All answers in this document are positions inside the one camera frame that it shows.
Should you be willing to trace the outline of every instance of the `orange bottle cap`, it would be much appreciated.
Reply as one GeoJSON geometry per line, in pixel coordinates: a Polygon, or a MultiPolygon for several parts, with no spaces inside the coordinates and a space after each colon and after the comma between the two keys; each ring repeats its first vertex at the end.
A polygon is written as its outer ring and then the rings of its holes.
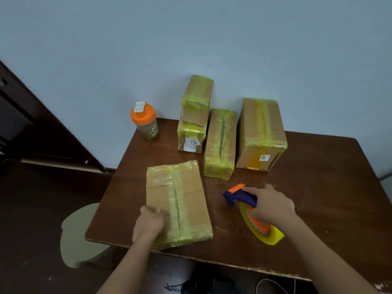
{"type": "Polygon", "coordinates": [[[132,108],[132,110],[130,111],[130,118],[135,124],[138,125],[148,124],[152,122],[156,117],[155,109],[152,105],[147,104],[146,101],[144,101],[144,109],[142,112],[134,112],[134,110],[135,108],[132,108]]]}

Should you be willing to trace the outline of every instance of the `left hand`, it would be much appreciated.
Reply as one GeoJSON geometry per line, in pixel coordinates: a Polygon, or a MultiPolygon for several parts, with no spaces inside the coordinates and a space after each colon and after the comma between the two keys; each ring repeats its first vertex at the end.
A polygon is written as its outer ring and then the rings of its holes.
{"type": "Polygon", "coordinates": [[[132,241],[135,242],[141,238],[154,242],[164,227],[164,216],[159,208],[155,212],[151,212],[146,205],[140,208],[140,212],[135,227],[133,227],[132,241]]]}

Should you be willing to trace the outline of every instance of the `package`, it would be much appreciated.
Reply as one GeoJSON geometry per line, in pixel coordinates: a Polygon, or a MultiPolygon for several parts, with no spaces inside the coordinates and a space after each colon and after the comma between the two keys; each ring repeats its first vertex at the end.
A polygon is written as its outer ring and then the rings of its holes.
{"type": "Polygon", "coordinates": [[[179,119],[177,127],[178,149],[185,152],[201,153],[203,151],[203,142],[207,132],[207,119],[204,126],[198,126],[187,123],[179,119]]]}
{"type": "Polygon", "coordinates": [[[239,117],[236,167],[269,171],[286,148],[286,134],[277,102],[244,98],[239,117]]]}
{"type": "Polygon", "coordinates": [[[213,228],[197,161],[147,169],[146,204],[164,215],[153,251],[212,239],[213,228]]]}
{"type": "Polygon", "coordinates": [[[237,113],[214,109],[204,153],[204,176],[228,180],[236,159],[237,113]]]}
{"type": "Polygon", "coordinates": [[[206,125],[213,86],[212,79],[192,75],[181,102],[183,121],[202,127],[206,125]]]}

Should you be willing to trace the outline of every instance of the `floor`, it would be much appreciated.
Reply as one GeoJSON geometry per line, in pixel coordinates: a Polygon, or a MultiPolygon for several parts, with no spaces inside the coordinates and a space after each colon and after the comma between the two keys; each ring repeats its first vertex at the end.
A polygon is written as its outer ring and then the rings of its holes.
{"type": "MultiPolygon", "coordinates": [[[[100,260],[68,268],[61,259],[61,223],[79,208],[99,202],[112,174],[5,160],[0,164],[0,292],[96,293],[125,253],[116,248],[100,260]]],[[[177,293],[196,262],[151,254],[143,293],[177,293]]],[[[264,277],[229,267],[218,267],[246,293],[254,293],[264,277]]],[[[294,281],[282,279],[288,293],[294,281]]],[[[296,282],[296,293],[314,287],[296,282]]]]}

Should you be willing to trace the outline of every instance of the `scratch on table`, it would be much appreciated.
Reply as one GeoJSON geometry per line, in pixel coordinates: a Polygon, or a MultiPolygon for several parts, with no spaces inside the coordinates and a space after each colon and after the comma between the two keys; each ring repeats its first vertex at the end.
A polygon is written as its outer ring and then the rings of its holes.
{"type": "Polygon", "coordinates": [[[225,231],[225,232],[228,232],[227,230],[223,230],[223,229],[221,229],[221,228],[218,228],[218,227],[216,227],[215,226],[215,228],[217,228],[218,230],[220,230],[220,231],[225,231]]]}

